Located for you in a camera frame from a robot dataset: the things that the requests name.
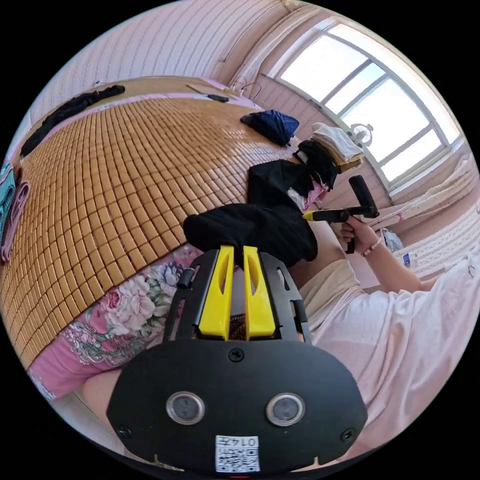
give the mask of white towel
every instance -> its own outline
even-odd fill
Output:
[[[336,150],[346,161],[364,151],[355,145],[353,140],[339,127],[328,126],[317,122],[311,126],[313,130],[312,140],[319,140]]]

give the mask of white shirt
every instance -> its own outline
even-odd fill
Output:
[[[344,461],[392,440],[432,402],[464,353],[480,311],[480,243],[431,291],[350,288],[314,345],[356,379],[368,420]]]

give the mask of bracelet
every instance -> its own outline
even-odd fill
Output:
[[[366,257],[373,249],[376,249],[382,243],[382,239],[379,238],[370,248],[367,248],[362,254],[362,257]]]

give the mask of label sticker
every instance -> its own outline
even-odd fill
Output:
[[[215,437],[215,466],[217,472],[259,472],[259,438],[257,436]]]

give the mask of blue fabric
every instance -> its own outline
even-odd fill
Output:
[[[5,221],[15,195],[15,178],[12,164],[6,161],[0,170],[0,243],[4,236]]]
[[[297,119],[278,110],[250,113],[243,116],[240,121],[282,147],[289,144],[300,125]]]

